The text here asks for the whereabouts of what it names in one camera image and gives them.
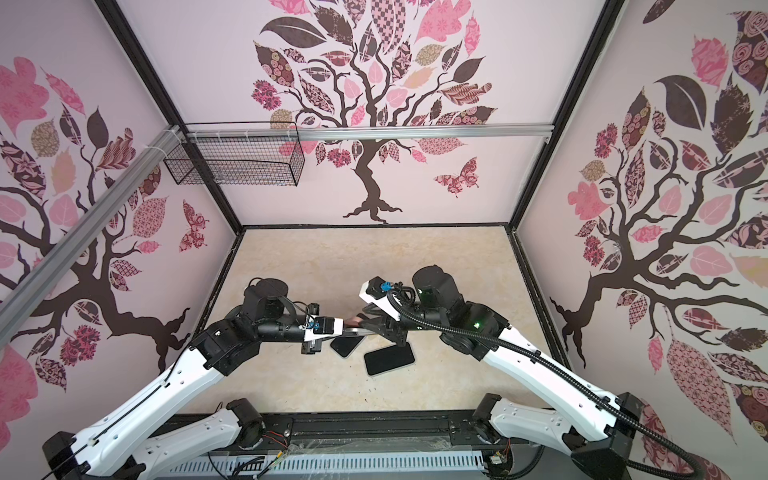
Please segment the black smartphone from pink case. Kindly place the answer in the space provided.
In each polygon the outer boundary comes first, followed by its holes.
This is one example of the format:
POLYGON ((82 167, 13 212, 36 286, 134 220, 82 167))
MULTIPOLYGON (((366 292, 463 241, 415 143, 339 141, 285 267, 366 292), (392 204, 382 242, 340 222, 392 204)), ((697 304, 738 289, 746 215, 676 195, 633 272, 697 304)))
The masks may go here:
POLYGON ((368 334, 369 331, 367 329, 353 328, 334 338, 330 343, 330 347, 341 358, 348 358, 368 334))

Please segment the pink silicone phone case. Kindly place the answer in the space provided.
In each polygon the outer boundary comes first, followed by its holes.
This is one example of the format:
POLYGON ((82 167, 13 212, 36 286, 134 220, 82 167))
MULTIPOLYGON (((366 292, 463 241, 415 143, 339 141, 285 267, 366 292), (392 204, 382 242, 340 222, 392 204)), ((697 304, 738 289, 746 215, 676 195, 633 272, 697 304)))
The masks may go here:
POLYGON ((354 316, 354 317, 345 319, 343 322, 344 329, 345 330, 364 329, 365 328, 364 321, 365 321, 365 318, 361 318, 359 316, 354 316))

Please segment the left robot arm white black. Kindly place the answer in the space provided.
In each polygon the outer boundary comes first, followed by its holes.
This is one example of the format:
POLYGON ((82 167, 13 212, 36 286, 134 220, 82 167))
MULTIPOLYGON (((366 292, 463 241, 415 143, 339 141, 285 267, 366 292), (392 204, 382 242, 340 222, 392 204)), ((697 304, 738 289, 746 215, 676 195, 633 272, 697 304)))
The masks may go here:
POLYGON ((260 279, 240 305, 197 334, 171 367, 103 419, 77 433, 59 432, 42 447, 55 479, 149 478, 207 451, 256 446, 265 437, 263 417, 246 399, 197 424, 155 436, 167 420, 205 390, 256 357, 264 343, 295 343, 313 353, 344 333, 341 318, 322 316, 317 305, 300 307, 285 282, 260 279))

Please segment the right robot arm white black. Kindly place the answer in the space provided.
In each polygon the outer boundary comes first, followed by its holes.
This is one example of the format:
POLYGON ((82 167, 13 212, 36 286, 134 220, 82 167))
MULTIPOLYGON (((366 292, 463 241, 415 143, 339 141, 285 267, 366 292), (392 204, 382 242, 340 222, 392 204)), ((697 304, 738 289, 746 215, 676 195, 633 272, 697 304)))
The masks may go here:
POLYGON ((433 330, 453 350, 496 368, 546 402, 526 407, 486 395, 475 412, 478 429, 498 438, 539 444, 570 457, 592 479, 627 479, 639 401, 590 384, 527 340, 492 308, 466 300, 437 265, 419 269, 412 283, 374 277, 359 292, 367 307, 397 332, 433 330))

